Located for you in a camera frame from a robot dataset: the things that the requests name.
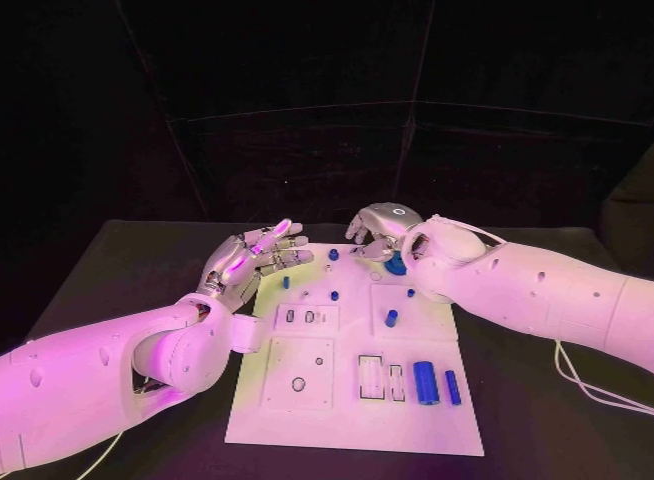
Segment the circular hole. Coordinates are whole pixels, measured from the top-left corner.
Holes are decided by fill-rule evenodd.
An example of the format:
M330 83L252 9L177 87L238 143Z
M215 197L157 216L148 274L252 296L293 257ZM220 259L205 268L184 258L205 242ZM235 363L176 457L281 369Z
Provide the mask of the circular hole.
M294 378L294 381L291 382L291 388L295 392L301 392L306 388L306 380L301 377Z

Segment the dark wall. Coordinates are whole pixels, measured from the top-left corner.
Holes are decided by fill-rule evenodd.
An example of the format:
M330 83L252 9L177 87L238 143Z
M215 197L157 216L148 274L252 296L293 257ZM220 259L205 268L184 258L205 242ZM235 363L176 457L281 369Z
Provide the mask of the dark wall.
M654 9L124 0L205 200L594 226L654 140Z
M0 351L109 218L205 218L117 5L1 2Z

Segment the white peg board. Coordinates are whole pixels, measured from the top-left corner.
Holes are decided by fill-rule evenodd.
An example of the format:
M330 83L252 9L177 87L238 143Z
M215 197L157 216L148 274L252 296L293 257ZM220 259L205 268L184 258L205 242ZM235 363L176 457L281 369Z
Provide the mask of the white peg board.
M483 456L450 306L419 293L409 298L409 278L350 257L353 245L304 248L316 261L259 286L254 313L268 332L259 352L244 356L226 442ZM392 309L399 317L389 328ZM370 357L382 359L382 378ZM440 403L431 406L418 404L418 361L435 367ZM460 406L450 401L445 370L457 375ZM370 390L375 385L381 391L382 380L382 400L362 398L365 372Z

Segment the white robotic arm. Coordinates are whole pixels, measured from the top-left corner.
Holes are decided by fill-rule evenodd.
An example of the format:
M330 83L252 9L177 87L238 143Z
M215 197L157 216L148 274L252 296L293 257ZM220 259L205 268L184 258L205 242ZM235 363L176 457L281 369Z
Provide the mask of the white robotic arm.
M654 282L497 237L500 244L489 247L476 227L437 215L427 222L417 217L399 204L366 207L347 238L360 232L363 241L369 230L376 241L353 255L382 261L401 249L408 275L431 299L457 303L513 330L595 348L654 373Z
M0 473L52 462L205 391L229 352L258 350L259 319L232 312L262 275L313 260L300 224L232 236L212 255L197 293L169 307L29 342L0 357ZM157 389L135 388L135 370Z

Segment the dark table surface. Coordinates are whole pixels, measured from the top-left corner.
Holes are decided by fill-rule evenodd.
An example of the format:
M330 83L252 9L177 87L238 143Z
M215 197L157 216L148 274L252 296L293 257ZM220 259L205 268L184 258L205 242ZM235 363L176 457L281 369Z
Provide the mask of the dark table surface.
M174 303L195 291L226 237L261 226L107 222L29 337ZM343 243L344 228L307 225L306 232L314 242ZM587 229L490 231L617 269ZM88 478L654 479L654 418L585 397L555 371L552 341L457 306L454 313L486 457L226 444L242 359L233 353L216 385L125 432ZM654 406L654 375L588 348L569 345L568 352L587 382ZM10 478L76 478L107 446Z

